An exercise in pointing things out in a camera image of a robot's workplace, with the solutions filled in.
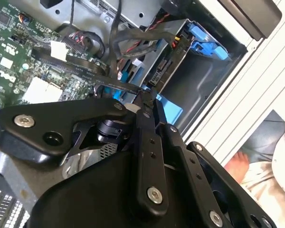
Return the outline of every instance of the green circuit board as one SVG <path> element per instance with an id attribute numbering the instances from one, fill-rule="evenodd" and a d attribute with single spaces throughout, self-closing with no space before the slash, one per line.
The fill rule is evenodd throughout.
<path id="1" fill-rule="evenodd" d="M 19 14 L 24 13 L 0 0 L 0 108 L 10 105 L 84 99 L 91 86 L 75 75 L 51 68 L 30 56 L 35 45 L 21 26 Z M 59 35 L 27 15 L 27 27 L 36 38 L 44 41 L 56 40 Z M 74 54 L 87 60 L 89 54 Z"/>

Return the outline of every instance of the metal mesh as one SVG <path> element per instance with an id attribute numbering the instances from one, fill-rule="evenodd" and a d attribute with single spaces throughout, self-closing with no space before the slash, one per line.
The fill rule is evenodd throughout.
<path id="1" fill-rule="evenodd" d="M 29 219 L 22 204 L 0 191 L 0 228 L 20 228 Z"/>
<path id="2" fill-rule="evenodd" d="M 104 159 L 106 157 L 109 157 L 110 155 L 114 154 L 117 150 L 116 144 L 110 144 L 108 143 L 103 148 L 100 149 L 100 158 Z"/>

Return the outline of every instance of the wire bundle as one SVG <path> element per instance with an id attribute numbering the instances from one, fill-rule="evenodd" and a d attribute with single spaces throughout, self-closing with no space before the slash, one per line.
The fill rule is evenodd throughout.
<path id="1" fill-rule="evenodd" d="M 90 43 L 92 41 L 95 41 L 95 42 L 99 43 L 99 45 L 100 45 L 100 48 L 96 54 L 96 57 L 101 59 L 105 54 L 105 44 L 104 44 L 103 40 L 100 38 L 100 36 L 94 32 L 77 31 L 77 32 L 73 32 L 72 34 L 70 34 L 69 38 L 71 38 L 76 43 L 78 43 L 84 47 L 86 46 L 86 44 L 84 42 L 85 39 L 88 39 L 90 41 Z"/>

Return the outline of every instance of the screw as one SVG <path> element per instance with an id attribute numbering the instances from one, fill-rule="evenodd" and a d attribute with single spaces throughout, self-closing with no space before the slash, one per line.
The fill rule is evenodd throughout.
<path id="1" fill-rule="evenodd" d="M 171 131 L 177 132 L 176 128 L 174 126 L 170 126 Z"/>
<path id="2" fill-rule="evenodd" d="M 266 218 L 262 217 L 262 220 L 268 228 L 272 228 L 272 225 L 270 224 L 270 222 Z"/>
<path id="3" fill-rule="evenodd" d="M 155 204 L 161 204 L 162 203 L 162 194 L 157 188 L 155 188 L 155 187 L 148 188 L 147 195 L 148 195 L 148 198 L 153 203 L 155 203 Z"/>
<path id="4" fill-rule="evenodd" d="M 109 16 L 105 16 L 104 17 L 104 22 L 105 23 L 109 23 L 110 22 L 110 17 Z"/>
<path id="5" fill-rule="evenodd" d="M 118 110 L 122 110 L 123 107 L 119 103 L 115 103 L 114 107 L 117 108 Z"/>
<path id="6" fill-rule="evenodd" d="M 32 127 L 35 125 L 33 117 L 29 115 L 17 115 L 14 119 L 14 123 L 20 127 Z"/>
<path id="7" fill-rule="evenodd" d="M 203 151 L 203 148 L 198 144 L 195 144 L 195 148 L 198 149 L 199 151 Z"/>
<path id="8" fill-rule="evenodd" d="M 209 216 L 210 216 L 210 219 L 212 220 L 212 222 L 217 227 L 223 227 L 223 220 L 220 218 L 220 216 L 215 211 L 211 211 Z"/>
<path id="9" fill-rule="evenodd" d="M 147 113 L 143 113 L 143 115 L 144 115 L 145 117 L 147 117 L 147 118 L 150 118 L 150 115 L 147 114 Z"/>

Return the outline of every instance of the white panel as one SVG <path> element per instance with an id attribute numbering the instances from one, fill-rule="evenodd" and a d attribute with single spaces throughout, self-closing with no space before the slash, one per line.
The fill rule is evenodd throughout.
<path id="1" fill-rule="evenodd" d="M 248 132 L 272 110 L 271 104 L 285 87 L 285 0 L 278 7 L 283 17 L 239 72 L 235 81 L 187 141 L 198 141 L 222 162 L 235 153 Z"/>

